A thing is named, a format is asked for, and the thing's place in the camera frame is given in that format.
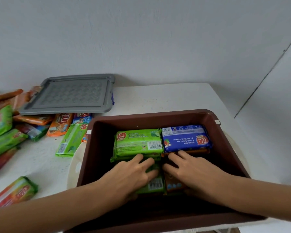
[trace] tabletop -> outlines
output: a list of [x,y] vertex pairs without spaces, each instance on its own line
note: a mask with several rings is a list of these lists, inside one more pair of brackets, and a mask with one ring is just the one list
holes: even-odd
[[[238,144],[250,169],[253,179],[279,183],[254,144],[233,119],[227,108],[207,83],[179,83],[153,86],[115,87],[115,105],[111,111],[95,116],[113,116],[192,109],[213,111],[221,122],[223,131]],[[57,157],[55,152],[62,137],[43,137],[38,142],[26,141],[22,149],[0,170],[0,191],[19,176],[28,176],[39,185],[35,198],[55,194],[66,189],[69,157]],[[216,226],[216,228],[194,229],[194,231],[238,227],[244,224]]]

